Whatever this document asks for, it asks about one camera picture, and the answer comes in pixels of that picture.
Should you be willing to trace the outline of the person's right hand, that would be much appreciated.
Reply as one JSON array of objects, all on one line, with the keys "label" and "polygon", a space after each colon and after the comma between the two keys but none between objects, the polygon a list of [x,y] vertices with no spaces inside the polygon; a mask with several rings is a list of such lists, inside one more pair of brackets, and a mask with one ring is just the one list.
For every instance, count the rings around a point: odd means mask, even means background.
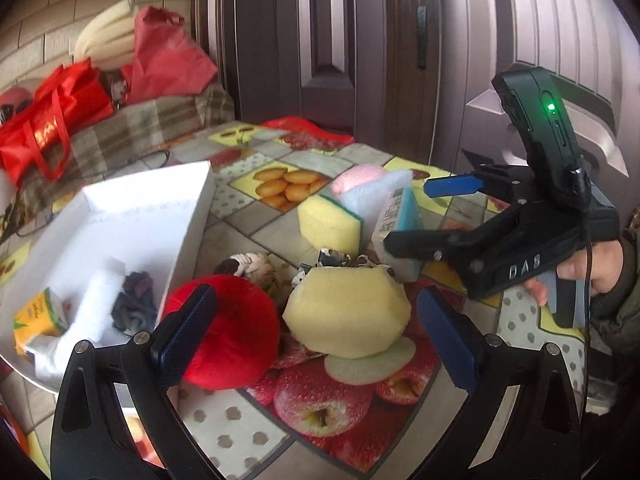
[{"label": "person's right hand", "polygon": [[591,295],[594,296],[607,294],[615,287],[623,266],[623,246],[618,240],[613,240],[593,245],[591,252],[575,252],[556,267],[556,275],[567,281],[589,278]]}]

